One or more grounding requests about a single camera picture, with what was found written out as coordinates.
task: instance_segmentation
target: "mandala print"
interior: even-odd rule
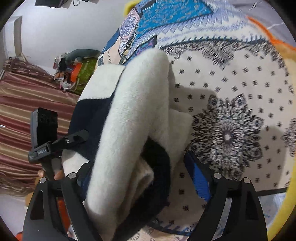
[[[263,119],[252,115],[243,94],[229,101],[210,95],[207,109],[193,116],[194,138],[187,149],[200,161],[239,180],[250,161],[262,158],[259,136]]]
[[[178,43],[161,48],[166,54],[179,59],[187,50],[200,51],[204,58],[211,59],[213,65],[225,69],[230,61],[234,59],[234,52],[246,49],[254,56],[258,56],[262,52],[265,56],[270,54],[272,61],[277,61],[279,69],[285,68],[283,58],[276,51],[274,46],[269,42],[258,41],[257,43],[244,43],[232,40],[196,40],[188,43]]]
[[[281,138],[286,147],[289,148],[290,156],[295,156],[295,147],[296,147],[296,119],[290,121],[289,128],[286,128],[285,134]]]

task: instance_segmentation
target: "striped curtain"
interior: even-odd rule
[[[58,135],[67,134],[79,96],[58,89],[53,77],[32,64],[9,59],[0,80],[0,192],[32,192],[38,164],[28,162],[30,115],[42,107],[58,113]]]

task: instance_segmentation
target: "patterned bedsheet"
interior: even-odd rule
[[[170,105],[194,118],[186,149],[226,178],[248,177],[257,191],[285,191],[295,154],[294,89],[283,58],[244,11],[226,0],[143,0],[107,43],[98,65],[126,65],[149,48],[162,49],[170,60],[176,80]],[[260,197],[267,227],[284,196]],[[138,236],[159,230],[181,240],[176,235],[193,231],[206,203],[181,162],[169,202]]]

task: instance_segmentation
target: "blue strap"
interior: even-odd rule
[[[190,155],[184,157],[185,167],[193,181],[196,193],[208,202],[211,198],[209,183]]]

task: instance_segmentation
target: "white wall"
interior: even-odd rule
[[[102,50],[122,23],[129,0],[80,1],[69,8],[34,6],[26,0],[13,13],[22,16],[22,52],[28,61],[51,70],[58,55],[78,48]]]
[[[6,60],[5,50],[4,50],[4,42],[3,42],[3,32],[0,32],[0,72],[2,70],[2,66]]]
[[[22,232],[26,216],[25,198],[12,197],[0,192],[0,216],[14,235]]]

